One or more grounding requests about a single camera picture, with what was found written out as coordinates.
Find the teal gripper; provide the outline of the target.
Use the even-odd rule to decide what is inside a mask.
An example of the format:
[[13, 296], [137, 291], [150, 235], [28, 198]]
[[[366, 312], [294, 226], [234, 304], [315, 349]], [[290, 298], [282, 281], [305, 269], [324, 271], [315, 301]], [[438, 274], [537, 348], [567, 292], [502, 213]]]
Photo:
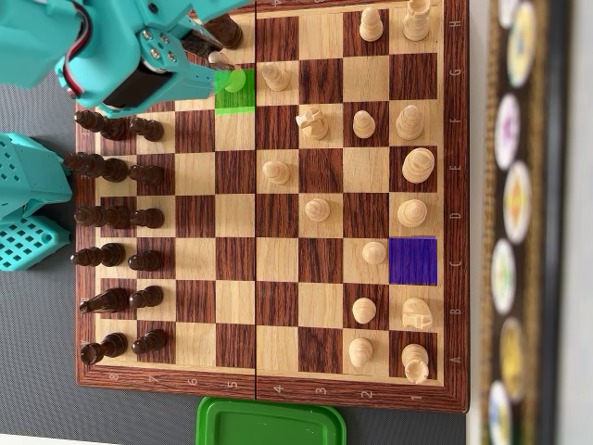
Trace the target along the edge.
[[140, 112], [172, 98], [203, 98], [214, 69], [190, 61], [223, 45], [185, 17], [177, 1], [68, 1], [80, 22], [77, 40], [56, 64], [76, 102], [109, 116]]

